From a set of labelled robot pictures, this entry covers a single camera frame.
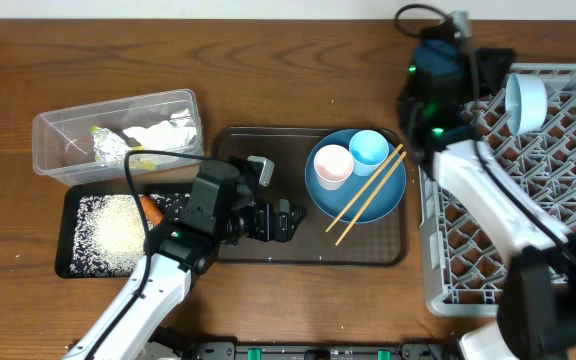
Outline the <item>white rice pile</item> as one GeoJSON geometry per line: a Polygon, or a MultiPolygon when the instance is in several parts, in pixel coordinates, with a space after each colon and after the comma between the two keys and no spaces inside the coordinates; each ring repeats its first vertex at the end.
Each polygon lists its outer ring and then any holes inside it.
{"type": "Polygon", "coordinates": [[[144,255],[144,228],[129,194],[87,195],[78,202],[74,225],[73,277],[122,277],[144,255]]]}

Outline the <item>pink cup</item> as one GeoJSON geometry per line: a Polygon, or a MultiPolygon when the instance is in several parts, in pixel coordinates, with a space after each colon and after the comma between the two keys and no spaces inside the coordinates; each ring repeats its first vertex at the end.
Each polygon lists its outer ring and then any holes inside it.
{"type": "Polygon", "coordinates": [[[329,191],[339,189],[354,170],[354,160],[347,148],[325,145],[314,157],[314,169],[319,185],[329,191]]]}

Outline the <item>yellow snack wrapper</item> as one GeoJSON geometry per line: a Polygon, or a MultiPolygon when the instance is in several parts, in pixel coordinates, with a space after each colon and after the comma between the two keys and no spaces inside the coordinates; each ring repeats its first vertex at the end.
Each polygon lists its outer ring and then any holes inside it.
{"type": "Polygon", "coordinates": [[[128,160],[131,170],[154,171],[159,166],[159,156],[153,154],[135,154],[128,160]]]}

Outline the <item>orange carrot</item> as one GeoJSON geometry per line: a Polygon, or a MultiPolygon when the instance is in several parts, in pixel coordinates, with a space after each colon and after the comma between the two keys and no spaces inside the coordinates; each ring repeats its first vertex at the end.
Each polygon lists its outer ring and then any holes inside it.
{"type": "Polygon", "coordinates": [[[159,210],[156,203],[148,196],[140,197],[140,204],[143,208],[146,219],[153,225],[159,225],[163,220],[163,213],[159,210]]]}

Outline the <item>white napkin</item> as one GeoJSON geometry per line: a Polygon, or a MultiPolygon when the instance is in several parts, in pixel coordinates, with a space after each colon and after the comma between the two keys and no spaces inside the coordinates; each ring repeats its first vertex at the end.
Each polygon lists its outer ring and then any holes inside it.
{"type": "Polygon", "coordinates": [[[124,129],[123,134],[145,149],[164,151],[192,145],[198,138],[196,123],[188,109],[175,112],[149,127],[124,129]]]}

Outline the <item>aluminium foil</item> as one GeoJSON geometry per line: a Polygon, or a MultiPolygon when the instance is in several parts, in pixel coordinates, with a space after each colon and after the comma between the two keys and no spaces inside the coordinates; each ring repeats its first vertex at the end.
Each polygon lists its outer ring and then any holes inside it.
{"type": "Polygon", "coordinates": [[[112,162],[121,160],[130,150],[127,142],[110,129],[93,126],[94,156],[97,162],[112,162]]]}

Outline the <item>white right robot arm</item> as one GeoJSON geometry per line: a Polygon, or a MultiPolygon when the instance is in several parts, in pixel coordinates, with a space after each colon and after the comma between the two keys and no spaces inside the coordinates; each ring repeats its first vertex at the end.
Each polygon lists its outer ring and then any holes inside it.
{"type": "Polygon", "coordinates": [[[476,52],[450,17],[415,35],[397,100],[400,127],[427,176],[475,217],[507,267],[494,322],[463,335],[465,359],[562,359],[576,347],[576,233],[544,212],[462,118],[478,100],[476,52]]]}

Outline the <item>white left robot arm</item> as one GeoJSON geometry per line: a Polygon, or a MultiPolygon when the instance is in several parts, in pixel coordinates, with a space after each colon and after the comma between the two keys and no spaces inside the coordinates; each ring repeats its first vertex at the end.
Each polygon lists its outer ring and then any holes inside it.
{"type": "Polygon", "coordinates": [[[284,243],[305,208],[257,196],[269,184],[271,160],[250,156],[201,163],[187,198],[146,225],[145,254],[105,312],[67,353],[69,359],[136,359],[162,320],[215,262],[223,244],[242,237],[284,243]]]}

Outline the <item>light blue bowl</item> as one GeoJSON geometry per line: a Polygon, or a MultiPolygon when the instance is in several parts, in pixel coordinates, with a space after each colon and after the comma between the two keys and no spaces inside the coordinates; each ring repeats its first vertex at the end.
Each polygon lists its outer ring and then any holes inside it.
{"type": "Polygon", "coordinates": [[[505,112],[512,135],[539,130],[547,117],[547,91],[534,75],[510,74],[505,87],[505,112]]]}

